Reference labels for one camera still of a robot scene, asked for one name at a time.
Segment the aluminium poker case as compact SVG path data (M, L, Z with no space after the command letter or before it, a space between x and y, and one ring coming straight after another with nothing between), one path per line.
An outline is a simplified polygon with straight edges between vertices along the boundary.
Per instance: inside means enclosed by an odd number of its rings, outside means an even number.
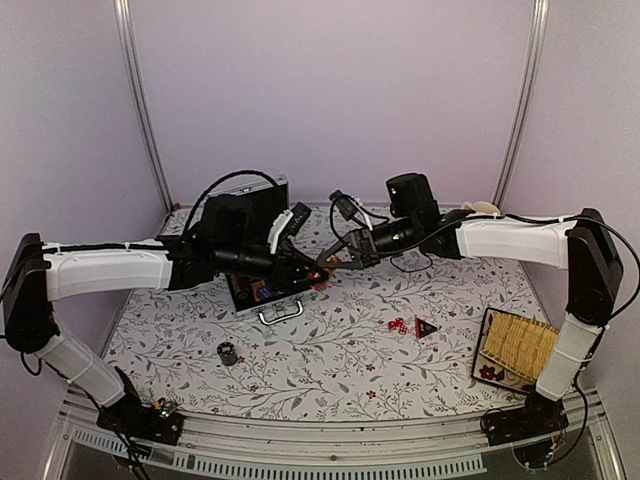
M210 198L234 195L250 203L246 241L265 244L273 222L289 207L288 179L284 174L277 174L273 180L276 186L261 177L246 181L237 177L223 182L209 194ZM286 293L265 279L239 274L226 274L225 279L237 319L259 320L265 326L274 326L304 313L304 298L309 289Z

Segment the black poker chip stack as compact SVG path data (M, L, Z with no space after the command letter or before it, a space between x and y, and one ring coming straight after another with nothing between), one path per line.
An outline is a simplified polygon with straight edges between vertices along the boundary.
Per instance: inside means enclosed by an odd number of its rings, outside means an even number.
M231 342L222 342L217 346L216 352L224 366L233 366L238 362L235 346Z

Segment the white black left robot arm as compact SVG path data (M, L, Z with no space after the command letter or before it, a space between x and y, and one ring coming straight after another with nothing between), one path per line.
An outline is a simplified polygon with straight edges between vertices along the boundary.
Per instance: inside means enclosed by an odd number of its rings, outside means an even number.
M262 280L281 294L328 280L341 267L311 258L291 239L308 219L302 203L272 217L250 200L222 194L193 208L178 235L133 243L63 245L23 236L2 285L3 339L81 387L128 434L148 426L148 412L127 376L54 319L55 302L83 294L186 290L218 274Z

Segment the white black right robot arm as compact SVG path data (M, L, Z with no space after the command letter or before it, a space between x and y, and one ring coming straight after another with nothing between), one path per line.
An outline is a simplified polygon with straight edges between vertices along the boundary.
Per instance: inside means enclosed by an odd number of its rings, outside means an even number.
M345 250L348 261L338 265L363 270L383 259L414 248L446 259L502 258L537 263L569 274L565 320L549 360L535 383L537 397L517 415L517 427L537 436L552 424L552 402L567 393L605 327L614 305L623 266L612 230L595 209L574 216L524 218L478 214L470 210L434 211L398 216L390 223L362 227L337 236L318 263L333 267L331 257Z

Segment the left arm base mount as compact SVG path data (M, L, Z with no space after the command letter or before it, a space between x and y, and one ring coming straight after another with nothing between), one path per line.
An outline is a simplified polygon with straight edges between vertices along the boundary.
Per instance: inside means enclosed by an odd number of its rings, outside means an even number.
M125 395L109 407L100 407L97 426L126 437L176 446L185 417L175 401L160 398L152 404Z

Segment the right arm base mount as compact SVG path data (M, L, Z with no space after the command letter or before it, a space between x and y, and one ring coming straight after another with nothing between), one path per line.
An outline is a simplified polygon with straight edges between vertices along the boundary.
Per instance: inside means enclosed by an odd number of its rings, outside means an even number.
M492 409L480 419L480 428L490 446L560 432L568 424L563 401L550 400L536 391L526 396L523 406Z

